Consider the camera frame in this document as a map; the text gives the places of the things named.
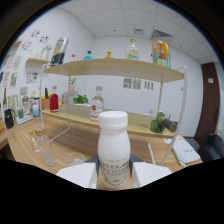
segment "white wall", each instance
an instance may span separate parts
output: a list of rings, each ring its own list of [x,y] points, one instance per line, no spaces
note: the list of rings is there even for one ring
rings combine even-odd
[[[112,50],[112,57],[125,58],[125,51],[129,45],[128,37],[95,38],[92,46],[93,58],[104,58],[107,50]],[[136,46],[139,48],[139,60],[149,62],[152,53],[152,41],[136,38]],[[182,65],[187,67],[188,88],[187,101],[180,133],[184,136],[194,136],[202,108],[203,80],[201,65],[189,56],[174,48],[170,49],[171,68]],[[87,97],[91,100],[95,95],[97,85],[103,86],[102,97],[105,100],[105,108],[124,110],[127,112],[147,114],[150,109],[157,108],[160,84],[154,82],[154,90],[124,89],[123,77],[89,76],[87,82]],[[175,81],[164,84],[161,109],[171,113],[171,120],[178,121],[184,86],[183,81]]]
[[[33,30],[39,29],[40,34],[38,38],[31,37],[31,33]],[[75,60],[81,60],[86,55],[88,50],[91,50],[91,46],[93,43],[92,34],[83,27],[83,25],[76,20],[72,15],[65,12],[62,9],[53,9],[41,17],[39,17],[36,21],[34,21],[22,34],[24,36],[24,41],[32,41],[32,45],[30,48],[33,48],[33,53],[40,53],[44,44],[39,42],[39,39],[42,35],[48,35],[50,37],[49,43],[52,45],[52,49],[50,51],[49,60],[52,57],[54,47],[56,42],[61,37],[69,38],[68,47],[65,53],[64,63],[69,62],[71,59],[71,55],[74,53],[76,55]],[[26,60],[29,57],[29,51],[20,51],[20,47],[12,47],[9,54],[15,53],[16,56],[22,56],[19,68],[18,68],[18,77],[16,87],[10,87],[11,80],[11,72],[12,69],[6,69],[7,64],[1,68],[1,71],[10,71],[10,78],[8,81],[8,85],[6,87],[6,95],[19,95],[20,87],[28,86],[28,96],[31,96],[33,90],[38,90],[40,86],[40,77],[38,77],[37,84],[26,84],[26,74],[31,71],[38,72],[39,74],[42,71],[42,64],[36,63],[26,63]],[[83,83],[86,77],[80,78],[80,83]],[[0,99],[2,102],[4,96],[4,88],[2,88],[3,81],[1,83],[1,91],[0,91]],[[57,93],[59,97],[61,97],[62,92],[67,91],[65,89],[65,84],[68,88],[68,77],[63,75],[52,75],[52,74],[43,74],[42,80],[42,89],[45,87],[48,88],[48,92],[52,93],[52,86],[57,86]]]

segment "door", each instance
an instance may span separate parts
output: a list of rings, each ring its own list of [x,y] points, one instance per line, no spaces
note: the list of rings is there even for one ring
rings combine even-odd
[[[208,132],[215,132],[219,117],[219,81],[213,62],[201,65],[203,75],[203,105],[194,139],[201,145]]]

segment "glass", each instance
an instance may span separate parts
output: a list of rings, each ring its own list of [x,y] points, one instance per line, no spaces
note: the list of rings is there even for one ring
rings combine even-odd
[[[18,116],[19,116],[19,119],[21,119],[21,118],[24,117],[23,109],[19,109],[19,110],[18,110]]]
[[[86,161],[86,157],[83,154],[77,153],[77,152],[72,152],[65,156],[64,165],[65,165],[65,167],[75,166],[78,164],[82,164],[85,161]]]
[[[53,94],[50,96],[50,112],[58,112],[58,95],[56,94],[56,86],[53,86]]]

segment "box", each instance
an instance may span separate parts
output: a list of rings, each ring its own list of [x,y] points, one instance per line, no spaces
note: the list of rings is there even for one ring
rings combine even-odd
[[[48,99],[41,99],[41,102],[42,102],[42,110],[45,110],[45,109],[50,109],[50,98]]]

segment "table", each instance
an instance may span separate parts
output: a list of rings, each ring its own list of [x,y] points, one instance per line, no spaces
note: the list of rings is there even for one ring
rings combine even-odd
[[[43,116],[44,124],[47,129],[47,135],[50,138],[55,137],[67,127],[67,121],[56,119],[50,116]],[[17,125],[11,129],[4,130],[0,134],[0,142],[7,139],[12,154],[17,162],[34,165],[47,172],[56,174],[60,169],[64,168],[63,159],[65,155],[71,152],[79,152],[86,156],[87,160],[97,155],[97,143],[100,134],[100,129],[95,127],[89,127],[76,123],[71,123],[71,128],[68,132],[64,133],[60,138],[51,142],[52,148],[57,158],[57,164],[54,167],[47,166],[40,154],[35,154],[30,145],[29,131],[34,129],[38,124],[41,124],[40,117],[34,118],[24,124]],[[148,150],[148,137],[129,134],[131,142],[131,153],[146,163],[152,163],[150,153]],[[152,139],[153,154],[156,163],[159,163],[164,157],[169,145],[167,145],[162,138]],[[189,163],[187,166],[202,163],[201,160]],[[168,167],[172,172],[183,169],[176,160],[175,155],[171,151],[168,155],[165,163],[165,167]],[[101,170],[99,170],[99,177],[96,189],[99,190],[114,190],[107,188],[101,178]],[[130,173],[128,174],[127,183],[116,190],[132,189],[132,181]]]

